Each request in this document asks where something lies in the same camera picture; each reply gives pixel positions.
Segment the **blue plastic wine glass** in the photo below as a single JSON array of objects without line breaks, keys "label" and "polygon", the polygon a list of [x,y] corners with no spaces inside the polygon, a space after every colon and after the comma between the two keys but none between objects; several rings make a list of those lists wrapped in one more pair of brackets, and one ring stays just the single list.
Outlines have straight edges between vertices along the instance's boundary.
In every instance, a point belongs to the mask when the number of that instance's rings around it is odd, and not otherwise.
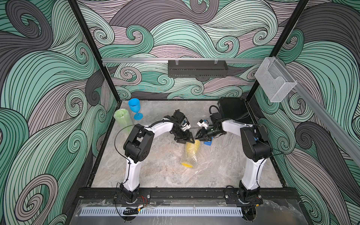
[{"label": "blue plastic wine glass", "polygon": [[141,120],[143,118],[143,114],[140,113],[140,109],[141,109],[140,100],[137,98],[133,98],[128,102],[128,105],[130,110],[135,113],[134,119],[136,121]]}]

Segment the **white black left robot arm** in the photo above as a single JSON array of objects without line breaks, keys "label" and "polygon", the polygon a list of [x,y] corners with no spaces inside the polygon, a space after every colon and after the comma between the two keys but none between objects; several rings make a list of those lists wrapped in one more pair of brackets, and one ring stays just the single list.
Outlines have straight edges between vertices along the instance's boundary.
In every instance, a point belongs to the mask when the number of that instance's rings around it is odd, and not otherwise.
[{"label": "white black left robot arm", "polygon": [[153,140],[164,133],[174,135],[177,143],[194,143],[190,122],[179,109],[172,116],[165,116],[148,126],[136,124],[126,139],[123,149],[128,161],[124,181],[120,184],[123,199],[135,202],[140,188],[140,171],[142,162],[148,157]]}]

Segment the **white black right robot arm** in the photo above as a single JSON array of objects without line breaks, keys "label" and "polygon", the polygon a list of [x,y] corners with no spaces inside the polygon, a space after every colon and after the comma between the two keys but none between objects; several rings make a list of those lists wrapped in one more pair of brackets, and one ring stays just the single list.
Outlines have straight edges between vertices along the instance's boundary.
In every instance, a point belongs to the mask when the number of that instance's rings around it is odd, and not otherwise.
[{"label": "white black right robot arm", "polygon": [[218,119],[213,114],[211,121],[211,124],[206,120],[197,123],[200,129],[196,134],[196,140],[211,142],[215,137],[227,133],[239,136],[247,160],[244,175],[239,183],[238,197],[242,204],[261,205],[263,200],[260,197],[259,178],[266,160],[273,152],[264,126],[229,118]]}]

